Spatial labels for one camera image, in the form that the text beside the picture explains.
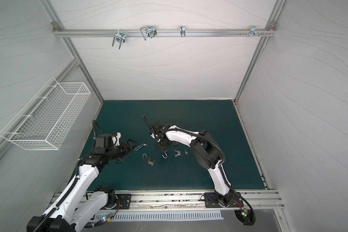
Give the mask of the silver key bunch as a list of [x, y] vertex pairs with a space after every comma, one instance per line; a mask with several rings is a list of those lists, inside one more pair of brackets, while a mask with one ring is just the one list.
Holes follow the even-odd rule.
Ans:
[[181, 156], [181, 151], [179, 151], [179, 150], [176, 150], [176, 154], [175, 154], [175, 157], [178, 157], [178, 156]]

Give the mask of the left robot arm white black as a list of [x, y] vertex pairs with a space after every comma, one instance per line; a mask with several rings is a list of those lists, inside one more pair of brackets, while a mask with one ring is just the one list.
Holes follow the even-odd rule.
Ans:
[[119, 132], [97, 133], [98, 130], [100, 127], [93, 120], [92, 148], [77, 162], [73, 180], [51, 207], [41, 216], [34, 216], [29, 221], [26, 228], [28, 232], [80, 232], [85, 227], [97, 227], [111, 219], [107, 217], [96, 223], [89, 223], [100, 209], [112, 208], [119, 203], [111, 186], [99, 186], [82, 206], [78, 204], [109, 161], [122, 160], [138, 144], [131, 139], [120, 141]]

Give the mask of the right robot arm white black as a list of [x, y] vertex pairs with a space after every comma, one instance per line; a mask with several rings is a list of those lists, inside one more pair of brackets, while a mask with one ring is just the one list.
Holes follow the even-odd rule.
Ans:
[[255, 224], [254, 209], [241, 193], [232, 187], [226, 177], [223, 168], [225, 154], [208, 131], [194, 132], [171, 123], [162, 125], [157, 121], [150, 124], [146, 117], [143, 116], [142, 119], [149, 128], [150, 136], [156, 141], [155, 146], [161, 152], [167, 153], [170, 145], [185, 145], [191, 149], [198, 164], [209, 172], [214, 192], [205, 193], [200, 197], [206, 207], [237, 207], [235, 216], [239, 222], [245, 226]]

